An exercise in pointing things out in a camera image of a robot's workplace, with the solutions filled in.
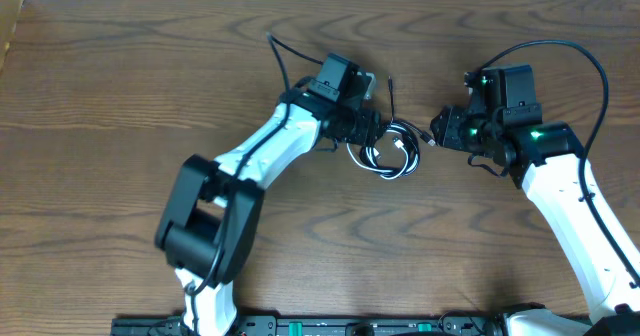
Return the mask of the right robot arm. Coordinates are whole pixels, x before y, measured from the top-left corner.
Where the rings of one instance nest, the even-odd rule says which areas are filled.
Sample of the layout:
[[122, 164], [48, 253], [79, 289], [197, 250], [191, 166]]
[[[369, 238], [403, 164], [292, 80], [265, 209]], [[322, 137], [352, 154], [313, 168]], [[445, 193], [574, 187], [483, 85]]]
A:
[[536, 206], [568, 259], [588, 306], [577, 321], [544, 306], [516, 306], [490, 335], [636, 335], [639, 250], [602, 194], [585, 147], [565, 122], [546, 123], [527, 64], [464, 76], [470, 102], [446, 106], [430, 129], [442, 148], [500, 166]]

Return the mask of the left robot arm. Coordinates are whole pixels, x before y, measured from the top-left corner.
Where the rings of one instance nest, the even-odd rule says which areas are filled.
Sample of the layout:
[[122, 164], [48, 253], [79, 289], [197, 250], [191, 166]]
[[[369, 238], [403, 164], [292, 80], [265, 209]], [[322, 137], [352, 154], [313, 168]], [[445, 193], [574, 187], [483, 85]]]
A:
[[272, 116], [246, 141], [213, 160], [181, 166], [154, 243], [185, 294], [185, 335], [225, 335], [237, 318], [233, 281], [250, 254], [265, 192], [321, 138], [370, 146], [380, 114], [364, 107], [376, 77], [329, 54], [315, 77], [285, 88]]

